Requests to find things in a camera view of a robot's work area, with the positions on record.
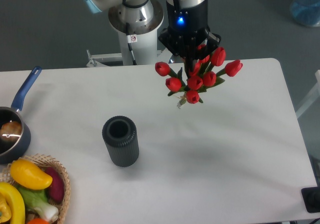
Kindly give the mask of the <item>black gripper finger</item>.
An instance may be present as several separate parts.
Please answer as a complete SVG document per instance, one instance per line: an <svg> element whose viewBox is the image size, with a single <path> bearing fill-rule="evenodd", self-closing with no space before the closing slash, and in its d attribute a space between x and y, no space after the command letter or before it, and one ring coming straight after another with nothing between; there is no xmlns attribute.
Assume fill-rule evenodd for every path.
<svg viewBox="0 0 320 224"><path fill-rule="evenodd" d="M221 36L210 32L209 27L201 28L196 35L196 59L204 59L215 51L221 42Z"/></svg>
<svg viewBox="0 0 320 224"><path fill-rule="evenodd" d="M193 71L195 68L195 38L173 31L172 28L164 28L158 40L175 56L184 59L185 70Z"/></svg>

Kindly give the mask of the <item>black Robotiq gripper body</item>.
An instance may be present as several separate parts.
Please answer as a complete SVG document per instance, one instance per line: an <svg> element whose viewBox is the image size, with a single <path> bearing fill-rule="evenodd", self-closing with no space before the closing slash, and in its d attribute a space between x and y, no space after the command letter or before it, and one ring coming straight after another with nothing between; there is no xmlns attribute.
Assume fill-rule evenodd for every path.
<svg viewBox="0 0 320 224"><path fill-rule="evenodd" d="M173 31L195 38L198 30L208 28L208 0L193 7L182 8L179 12L168 2L166 3L168 28Z"/></svg>

